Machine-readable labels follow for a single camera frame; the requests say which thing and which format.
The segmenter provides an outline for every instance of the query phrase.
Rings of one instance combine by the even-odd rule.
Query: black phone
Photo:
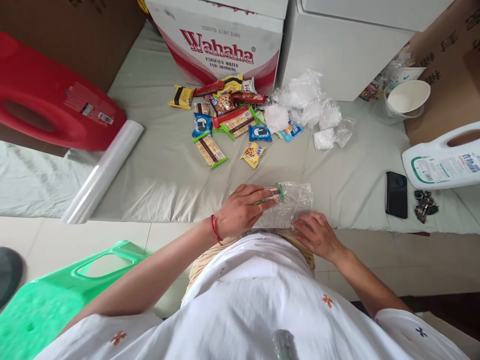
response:
[[[409,217],[407,178],[392,171],[386,173],[385,212],[400,219]]]

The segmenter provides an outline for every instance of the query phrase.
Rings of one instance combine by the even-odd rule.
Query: hand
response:
[[[299,231],[295,238],[312,253],[335,266],[346,258],[349,249],[335,235],[325,215],[318,212],[303,213],[298,215],[298,220],[292,224]]]
[[[263,186],[240,185],[215,214],[218,236],[225,239],[251,229],[265,210],[276,205],[273,199],[256,205],[255,203],[271,196],[273,193],[264,190]]]

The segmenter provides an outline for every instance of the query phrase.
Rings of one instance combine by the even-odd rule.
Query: person's left hand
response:
[[[215,214],[218,236],[225,239],[251,229],[265,210],[276,205],[273,199],[256,203],[271,196],[261,185],[240,185]]]

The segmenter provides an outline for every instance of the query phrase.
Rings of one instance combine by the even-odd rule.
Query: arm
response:
[[[382,309],[412,312],[407,305],[370,271],[337,238],[325,215],[301,214],[293,226],[299,231],[297,240],[310,251],[331,262],[340,271],[360,298],[372,318]]]
[[[251,229],[263,211],[275,205],[268,200],[270,190],[259,185],[240,185],[215,214],[218,235],[224,239]],[[93,315],[125,316],[144,313],[152,308],[176,278],[203,252],[217,243],[210,218],[156,251],[93,299],[62,330]]]

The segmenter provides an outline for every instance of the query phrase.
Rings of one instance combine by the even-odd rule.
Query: red string bracelet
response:
[[[212,214],[212,216],[210,216],[210,220],[211,220],[211,228],[213,230],[213,233],[215,234],[216,240],[220,245],[223,246],[222,244],[223,239],[220,238],[219,233],[217,232],[217,218],[215,217],[215,215]]]

